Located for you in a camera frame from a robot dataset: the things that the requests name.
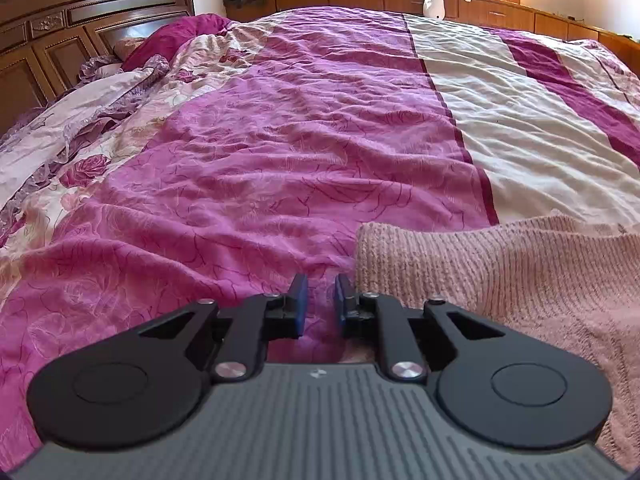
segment circular pad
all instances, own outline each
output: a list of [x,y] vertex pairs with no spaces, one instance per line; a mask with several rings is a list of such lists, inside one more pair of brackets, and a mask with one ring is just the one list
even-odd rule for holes
[[201,372],[173,340],[107,339],[63,356],[31,381],[38,434],[64,446],[136,446],[183,423],[204,392]]
[[437,399],[462,428],[496,444],[558,449],[595,440],[611,409],[592,364],[531,338],[469,343],[438,379]]
[[118,404],[141,394],[148,382],[142,368],[126,363],[104,363],[80,372],[74,381],[74,391],[87,402]]
[[546,406],[556,402],[566,391],[562,374],[533,363],[500,368],[491,378],[491,384],[504,400],[520,406]]

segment ribbed gray surface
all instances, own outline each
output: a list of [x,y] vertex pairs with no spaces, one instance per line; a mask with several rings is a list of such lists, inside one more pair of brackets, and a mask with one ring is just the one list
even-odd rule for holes
[[179,430],[90,454],[47,444],[17,480],[618,480],[596,449],[550,455],[484,446],[440,415],[419,386],[371,364],[264,367],[218,386]]

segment wooden headboard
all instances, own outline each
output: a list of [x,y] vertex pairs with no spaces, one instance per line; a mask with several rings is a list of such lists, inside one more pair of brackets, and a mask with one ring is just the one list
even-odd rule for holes
[[187,14],[193,0],[0,0],[0,137],[72,88],[89,58]]

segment magenta bedspread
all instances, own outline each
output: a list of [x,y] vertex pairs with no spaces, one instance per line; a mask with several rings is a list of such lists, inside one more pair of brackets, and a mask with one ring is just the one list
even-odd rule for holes
[[[510,56],[508,38],[455,24],[448,26],[462,28],[438,29],[444,26],[393,13],[306,9],[183,46],[155,97],[32,197],[24,225],[2,248],[0,466],[11,468],[39,446],[24,395],[43,364],[196,298],[232,306],[284,290],[305,272],[305,335],[271,344],[270,358],[340,359],[331,286],[338,272],[353,271],[363,222],[465,230],[562,203],[577,216],[602,207],[620,221],[630,218],[623,203],[640,187],[630,176],[638,172],[633,159],[606,144],[599,125],[574,121],[519,60],[506,65],[500,56]],[[465,34],[476,41],[481,34],[487,52],[475,56],[460,40]],[[532,50],[540,43],[522,38]],[[455,65],[455,43],[456,55],[471,61]],[[613,89],[596,56],[573,48],[585,51],[590,70],[612,90],[601,96],[572,81],[589,99],[608,100],[617,110],[607,112],[609,134],[626,135],[637,127],[638,110],[629,98],[620,105],[622,96],[613,95],[623,92],[620,84]],[[568,65],[579,58],[566,56]],[[501,84],[526,84],[530,93],[505,100],[491,90]],[[538,94],[547,99],[540,98],[540,110],[514,126],[520,97]],[[490,134],[487,124],[494,124]],[[533,144],[518,144],[516,133],[501,148],[490,143],[504,128],[531,131],[545,160],[558,143],[536,132],[557,129],[568,138],[562,128],[569,127],[576,145],[588,144],[579,136],[596,139],[598,158],[580,167],[562,161],[571,171],[552,186],[534,156],[522,153],[534,152]],[[608,164],[619,166],[623,196],[600,205],[564,199],[570,176],[606,178],[599,168]]]

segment magenta stripe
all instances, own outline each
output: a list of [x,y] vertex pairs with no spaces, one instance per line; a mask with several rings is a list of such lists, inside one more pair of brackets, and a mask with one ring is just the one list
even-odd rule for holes
[[490,29],[509,47],[516,62],[580,117],[601,129],[611,147],[640,168],[640,131],[624,112],[591,94],[569,73],[558,53],[516,30]]

